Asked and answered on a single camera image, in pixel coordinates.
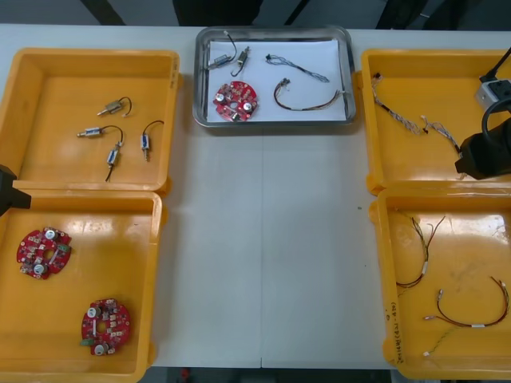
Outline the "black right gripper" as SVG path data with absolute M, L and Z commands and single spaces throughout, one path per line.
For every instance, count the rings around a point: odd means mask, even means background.
M 510 173 L 510 122 L 504 121 L 489 130 L 497 144 L 489 142 L 483 133 L 468 137 L 461 144 L 461 157 L 455 162 L 458 173 L 474 179 L 488 179 Z

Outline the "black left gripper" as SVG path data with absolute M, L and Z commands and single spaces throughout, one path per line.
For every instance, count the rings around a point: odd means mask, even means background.
M 17 176 L 5 165 L 0 166 L 0 216 L 11 208 L 30 209 L 31 196 L 17 189 L 14 181 Z

